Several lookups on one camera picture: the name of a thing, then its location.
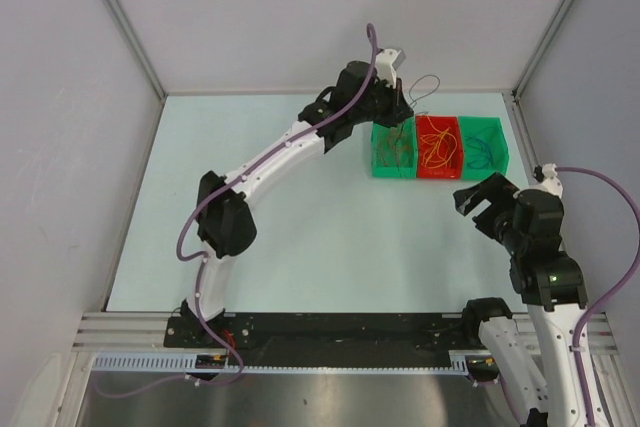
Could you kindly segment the aluminium frame post right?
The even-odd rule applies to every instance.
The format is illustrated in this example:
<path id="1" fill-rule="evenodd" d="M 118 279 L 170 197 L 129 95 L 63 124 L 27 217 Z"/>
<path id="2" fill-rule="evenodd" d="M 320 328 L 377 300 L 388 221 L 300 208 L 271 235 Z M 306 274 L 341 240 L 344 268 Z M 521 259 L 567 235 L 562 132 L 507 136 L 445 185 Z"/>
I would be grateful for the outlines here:
<path id="1" fill-rule="evenodd" d="M 519 101 L 525 93 L 531 79 L 543 62 L 552 44 L 568 19 L 574 5 L 578 0 L 560 0 L 547 23 L 543 34 L 536 44 L 534 51 L 527 61 L 523 72 L 518 77 L 511 94 L 516 101 Z"/>

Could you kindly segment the green bin left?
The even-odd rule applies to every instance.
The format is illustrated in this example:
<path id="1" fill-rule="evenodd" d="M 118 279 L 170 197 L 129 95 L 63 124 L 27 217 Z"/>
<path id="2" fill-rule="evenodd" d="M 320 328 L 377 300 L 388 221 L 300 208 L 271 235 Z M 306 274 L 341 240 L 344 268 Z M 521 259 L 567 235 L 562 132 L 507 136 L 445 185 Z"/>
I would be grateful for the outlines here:
<path id="1" fill-rule="evenodd" d="M 374 124 L 371 148 L 371 174 L 374 178 L 416 178 L 418 147 L 414 118 L 394 128 Z"/>

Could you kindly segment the aluminium frame post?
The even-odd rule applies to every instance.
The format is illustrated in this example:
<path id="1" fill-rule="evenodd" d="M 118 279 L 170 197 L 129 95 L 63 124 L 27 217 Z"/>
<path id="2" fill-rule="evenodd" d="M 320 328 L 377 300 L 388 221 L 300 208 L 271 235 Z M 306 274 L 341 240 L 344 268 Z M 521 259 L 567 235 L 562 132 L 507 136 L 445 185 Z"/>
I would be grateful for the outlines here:
<path id="1" fill-rule="evenodd" d="M 543 34 L 536 44 L 534 51 L 527 61 L 523 72 L 518 77 L 511 94 L 516 101 L 519 101 L 525 93 L 531 79 L 543 62 L 552 44 L 568 19 L 574 5 L 578 0 L 560 0 L 547 23 Z"/>
<path id="2" fill-rule="evenodd" d="M 162 82 L 120 0 L 101 0 L 125 46 L 141 70 L 155 96 L 163 103 L 167 97 Z"/>

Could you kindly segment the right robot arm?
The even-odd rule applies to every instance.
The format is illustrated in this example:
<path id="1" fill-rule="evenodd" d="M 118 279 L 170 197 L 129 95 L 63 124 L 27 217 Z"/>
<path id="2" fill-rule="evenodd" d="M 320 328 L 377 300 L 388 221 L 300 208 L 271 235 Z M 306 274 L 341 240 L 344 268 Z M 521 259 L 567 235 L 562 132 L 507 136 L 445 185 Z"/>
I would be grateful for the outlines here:
<path id="1" fill-rule="evenodd" d="M 475 227 L 510 256 L 509 277 L 527 308 L 542 362 L 535 363 L 518 338 L 513 314 L 497 297 L 467 302 L 463 340 L 486 348 L 523 426 L 606 426 L 586 322 L 587 293 L 578 263 L 562 250 L 563 187 L 553 167 L 540 169 L 537 184 L 520 189 L 500 173 L 453 194 L 466 216 L 481 202 Z"/>

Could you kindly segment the aluminium frame post left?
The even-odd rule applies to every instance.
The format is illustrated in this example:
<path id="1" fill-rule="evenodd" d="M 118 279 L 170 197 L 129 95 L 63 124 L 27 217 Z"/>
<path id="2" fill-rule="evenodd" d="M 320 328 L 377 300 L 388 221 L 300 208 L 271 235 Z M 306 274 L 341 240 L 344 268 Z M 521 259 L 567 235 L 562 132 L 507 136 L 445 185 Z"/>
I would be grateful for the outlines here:
<path id="1" fill-rule="evenodd" d="M 141 70 L 155 96 L 163 103 L 167 97 L 162 82 L 120 0 L 101 0 L 125 46 Z"/>

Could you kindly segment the red bin middle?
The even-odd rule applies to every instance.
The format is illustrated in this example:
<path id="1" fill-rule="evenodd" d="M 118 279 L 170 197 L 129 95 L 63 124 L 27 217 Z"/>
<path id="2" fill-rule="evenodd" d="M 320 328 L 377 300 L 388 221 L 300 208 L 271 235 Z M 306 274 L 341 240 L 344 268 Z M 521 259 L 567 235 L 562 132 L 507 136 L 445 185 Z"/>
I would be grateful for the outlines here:
<path id="1" fill-rule="evenodd" d="M 463 147 L 458 120 L 453 116 L 415 117 L 419 179 L 458 180 Z"/>

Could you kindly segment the green bin right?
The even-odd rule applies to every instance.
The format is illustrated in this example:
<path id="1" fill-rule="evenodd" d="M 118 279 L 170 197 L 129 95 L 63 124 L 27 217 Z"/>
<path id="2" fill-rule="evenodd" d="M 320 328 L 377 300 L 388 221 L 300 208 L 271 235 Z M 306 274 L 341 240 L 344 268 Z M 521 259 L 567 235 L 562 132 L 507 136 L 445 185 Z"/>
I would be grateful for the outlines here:
<path id="1" fill-rule="evenodd" d="M 482 181 L 495 172 L 507 173 L 509 148 L 498 117 L 459 116 L 462 147 L 461 179 Z"/>

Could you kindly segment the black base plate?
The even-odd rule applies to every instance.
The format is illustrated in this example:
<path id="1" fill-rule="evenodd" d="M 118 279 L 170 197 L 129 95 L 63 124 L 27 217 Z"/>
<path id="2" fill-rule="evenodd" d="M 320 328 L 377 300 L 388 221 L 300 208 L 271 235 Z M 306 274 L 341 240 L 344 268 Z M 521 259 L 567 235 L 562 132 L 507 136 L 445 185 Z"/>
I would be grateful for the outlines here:
<path id="1" fill-rule="evenodd" d="M 493 299 L 444 313 L 224 313 L 207 325 L 243 360 L 312 365 L 433 365 L 454 350 L 479 350 L 479 327 L 513 314 Z"/>

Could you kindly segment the green bin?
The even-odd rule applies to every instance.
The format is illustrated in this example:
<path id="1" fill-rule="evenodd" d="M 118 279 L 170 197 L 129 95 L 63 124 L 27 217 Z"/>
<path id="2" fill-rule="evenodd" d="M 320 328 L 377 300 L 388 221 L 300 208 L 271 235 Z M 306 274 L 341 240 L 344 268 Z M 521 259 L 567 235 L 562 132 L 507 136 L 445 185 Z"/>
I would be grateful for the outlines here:
<path id="1" fill-rule="evenodd" d="M 482 181 L 495 172 L 507 173 L 509 148 L 498 117 L 459 116 L 462 147 L 461 179 Z"/>
<path id="2" fill-rule="evenodd" d="M 374 124 L 371 148 L 371 174 L 374 178 L 416 178 L 418 147 L 414 118 L 394 128 Z"/>

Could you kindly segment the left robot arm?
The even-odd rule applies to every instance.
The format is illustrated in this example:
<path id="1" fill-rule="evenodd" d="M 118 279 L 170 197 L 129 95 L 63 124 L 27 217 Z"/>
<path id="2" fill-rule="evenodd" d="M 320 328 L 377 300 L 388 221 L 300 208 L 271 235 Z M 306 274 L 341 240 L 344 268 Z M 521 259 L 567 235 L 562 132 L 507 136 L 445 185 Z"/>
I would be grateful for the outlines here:
<path id="1" fill-rule="evenodd" d="M 225 310 L 226 288 L 236 258 L 257 237 L 254 211 L 258 202 L 296 166 L 328 153 L 346 140 L 355 126 L 374 123 L 396 127 L 413 115 L 407 103 L 397 62 L 352 61 L 335 85 L 325 88 L 270 147 L 241 167 L 225 174 L 207 172 L 200 180 L 197 205 L 179 234 L 184 241 L 194 228 L 200 250 L 176 256 L 183 262 L 200 260 L 187 305 L 193 315 L 186 334 L 197 345 L 214 344 L 221 334 L 216 318 Z"/>

